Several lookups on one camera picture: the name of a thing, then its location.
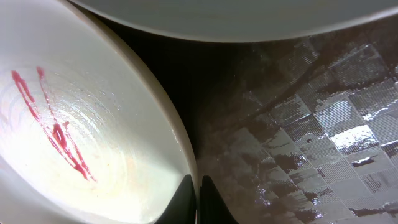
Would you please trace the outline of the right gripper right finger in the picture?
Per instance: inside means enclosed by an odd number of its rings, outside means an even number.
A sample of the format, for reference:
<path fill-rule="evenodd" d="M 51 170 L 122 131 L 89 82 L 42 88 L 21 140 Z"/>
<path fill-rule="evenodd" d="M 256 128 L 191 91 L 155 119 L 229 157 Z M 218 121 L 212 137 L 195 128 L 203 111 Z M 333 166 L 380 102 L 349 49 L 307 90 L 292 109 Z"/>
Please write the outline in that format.
<path fill-rule="evenodd" d="M 200 223 L 238 224 L 208 175 L 203 176 L 200 187 Z"/>

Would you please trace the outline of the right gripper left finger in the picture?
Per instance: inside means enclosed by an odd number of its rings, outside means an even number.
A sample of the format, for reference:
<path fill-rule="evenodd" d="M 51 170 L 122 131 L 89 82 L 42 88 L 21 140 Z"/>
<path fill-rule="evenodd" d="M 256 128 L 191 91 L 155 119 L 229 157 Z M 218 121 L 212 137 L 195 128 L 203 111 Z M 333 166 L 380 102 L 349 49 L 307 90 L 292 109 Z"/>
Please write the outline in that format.
<path fill-rule="evenodd" d="M 191 175 L 186 175 L 155 224 L 196 224 L 196 195 Z"/>

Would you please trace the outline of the white plate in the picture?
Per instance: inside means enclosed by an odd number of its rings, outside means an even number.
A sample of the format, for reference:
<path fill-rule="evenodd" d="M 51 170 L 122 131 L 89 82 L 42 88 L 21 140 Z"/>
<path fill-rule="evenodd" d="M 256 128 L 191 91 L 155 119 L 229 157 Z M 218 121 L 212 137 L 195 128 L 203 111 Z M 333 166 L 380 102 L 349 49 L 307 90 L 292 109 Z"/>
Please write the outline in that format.
<path fill-rule="evenodd" d="M 182 121 L 120 37 L 68 1 L 1 2 L 2 223 L 156 223 L 186 175 L 196 195 Z"/>

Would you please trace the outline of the pale grey plate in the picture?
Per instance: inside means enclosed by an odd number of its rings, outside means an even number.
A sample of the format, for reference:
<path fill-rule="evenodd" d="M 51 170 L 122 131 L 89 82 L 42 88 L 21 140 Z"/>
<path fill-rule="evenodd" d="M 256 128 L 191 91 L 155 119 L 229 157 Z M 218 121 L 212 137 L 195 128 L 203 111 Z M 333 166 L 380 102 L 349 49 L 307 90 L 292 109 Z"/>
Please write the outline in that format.
<path fill-rule="evenodd" d="M 321 34 L 397 14 L 397 0 L 73 0 L 145 32 L 203 42 Z"/>

